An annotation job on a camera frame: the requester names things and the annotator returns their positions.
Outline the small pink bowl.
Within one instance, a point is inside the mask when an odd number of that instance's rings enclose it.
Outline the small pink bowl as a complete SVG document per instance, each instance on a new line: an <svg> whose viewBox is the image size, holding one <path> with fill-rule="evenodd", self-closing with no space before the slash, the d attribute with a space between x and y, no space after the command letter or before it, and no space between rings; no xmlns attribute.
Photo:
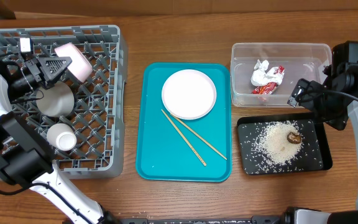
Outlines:
<svg viewBox="0 0 358 224"><path fill-rule="evenodd" d="M93 72L93 67L82 52L72 43L67 43L55 48L58 57L70 57L72 62L68 66L68 70L81 83Z"/></svg>

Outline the red snack wrapper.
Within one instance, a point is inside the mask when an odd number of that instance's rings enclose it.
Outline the red snack wrapper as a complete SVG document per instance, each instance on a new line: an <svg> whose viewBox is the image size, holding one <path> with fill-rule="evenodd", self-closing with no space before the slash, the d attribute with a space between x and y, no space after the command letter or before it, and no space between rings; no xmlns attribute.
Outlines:
<svg viewBox="0 0 358 224"><path fill-rule="evenodd" d="M277 69L276 69L276 73L281 74L282 81L283 81L284 74L285 74L285 68L283 66L281 66L281 65L278 66ZM273 83L273 82L269 83L269 84L267 84L265 86L255 86L255 88L252 90L252 94L271 95L276 90L276 88L278 86L279 86L278 84Z"/></svg>

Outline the white napkin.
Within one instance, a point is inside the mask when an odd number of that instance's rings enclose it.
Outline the white napkin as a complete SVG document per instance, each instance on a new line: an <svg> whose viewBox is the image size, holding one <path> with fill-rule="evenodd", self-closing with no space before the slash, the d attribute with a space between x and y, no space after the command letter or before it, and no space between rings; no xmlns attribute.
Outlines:
<svg viewBox="0 0 358 224"><path fill-rule="evenodd" d="M278 85L282 82L282 76L279 73L276 73L277 67L272 67L269 71L269 61L257 60L257 63L254 66L254 71L251 76L251 83L253 86L265 86L269 83L276 83Z"/></svg>

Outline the white paper cup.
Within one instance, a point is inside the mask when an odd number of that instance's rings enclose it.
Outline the white paper cup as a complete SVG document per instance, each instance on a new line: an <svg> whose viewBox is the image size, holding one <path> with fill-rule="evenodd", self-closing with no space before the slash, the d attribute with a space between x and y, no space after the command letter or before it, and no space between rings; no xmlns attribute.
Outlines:
<svg viewBox="0 0 358 224"><path fill-rule="evenodd" d="M61 151L69 151L76 146L76 136L72 128L64 123L51 126L47 131L47 141Z"/></svg>

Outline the large pink plate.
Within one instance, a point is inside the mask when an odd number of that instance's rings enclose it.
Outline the large pink plate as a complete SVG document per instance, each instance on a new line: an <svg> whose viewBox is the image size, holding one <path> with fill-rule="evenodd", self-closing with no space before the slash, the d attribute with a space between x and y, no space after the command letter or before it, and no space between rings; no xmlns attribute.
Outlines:
<svg viewBox="0 0 358 224"><path fill-rule="evenodd" d="M207 74L184 69L170 75L162 87L162 102L172 115L186 120L206 116L214 107L216 87Z"/></svg>

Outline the wooden chopstick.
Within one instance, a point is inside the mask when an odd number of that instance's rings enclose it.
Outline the wooden chopstick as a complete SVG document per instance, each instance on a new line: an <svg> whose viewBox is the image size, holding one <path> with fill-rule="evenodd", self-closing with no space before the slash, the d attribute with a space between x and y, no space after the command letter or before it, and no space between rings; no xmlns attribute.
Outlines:
<svg viewBox="0 0 358 224"><path fill-rule="evenodd" d="M207 146L209 146L214 152L219 154L223 159L227 160L226 156L224 156L220 151L218 151L212 144L210 144L207 140L205 140L202 136L200 136L197 132L191 129L187 124L185 124L180 118L170 114L173 118L175 118L179 123L181 123L186 129L191 131L196 137L202 140Z"/></svg>
<svg viewBox="0 0 358 224"><path fill-rule="evenodd" d="M173 128L176 130L176 132L181 136L181 138L185 141L185 143L187 144L187 146L193 151L193 154L199 159L199 161L202 163L202 165L204 167L207 166L207 164L205 163L205 161L203 160L203 158L198 154L198 152L195 150L195 148L191 145L191 143L187 140L187 138L184 136L184 134L179 130L179 128L176 126L176 124L171 120L171 118L169 117L168 114L166 114L166 112L161 109L161 112L164 114L164 116L167 118L167 120L169 121L169 123L173 126Z"/></svg>

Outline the brown food piece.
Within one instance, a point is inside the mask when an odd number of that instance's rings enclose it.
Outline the brown food piece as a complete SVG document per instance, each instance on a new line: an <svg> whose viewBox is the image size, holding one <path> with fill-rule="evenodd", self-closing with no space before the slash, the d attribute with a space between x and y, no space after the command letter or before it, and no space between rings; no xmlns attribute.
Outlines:
<svg viewBox="0 0 358 224"><path fill-rule="evenodd" d="M287 141L291 144L301 144L302 138L299 133L289 132L287 135Z"/></svg>

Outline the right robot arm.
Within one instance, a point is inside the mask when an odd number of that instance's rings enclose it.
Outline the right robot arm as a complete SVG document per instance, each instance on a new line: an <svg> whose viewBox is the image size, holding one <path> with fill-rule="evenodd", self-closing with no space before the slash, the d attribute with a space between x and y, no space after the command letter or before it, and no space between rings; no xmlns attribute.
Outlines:
<svg viewBox="0 0 358 224"><path fill-rule="evenodd" d="M356 140L358 167L358 41L347 41L333 48L332 63L323 70L323 83L301 79L287 103L313 112L315 120L342 131L352 123ZM355 210L322 212L290 207L281 223L358 223L358 193Z"/></svg>

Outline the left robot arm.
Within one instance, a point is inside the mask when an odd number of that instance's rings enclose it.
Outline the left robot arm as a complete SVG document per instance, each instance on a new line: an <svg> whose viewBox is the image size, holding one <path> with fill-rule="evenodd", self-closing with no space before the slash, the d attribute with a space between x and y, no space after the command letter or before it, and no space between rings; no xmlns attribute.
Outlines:
<svg viewBox="0 0 358 224"><path fill-rule="evenodd" d="M32 57L22 66L0 60L0 179L37 192L59 208L73 223L118 223L113 214L87 197L58 169L50 144L26 121L14 114L12 103L32 90L55 87L71 65L87 65L82 56ZM12 73L11 66L17 66Z"/></svg>

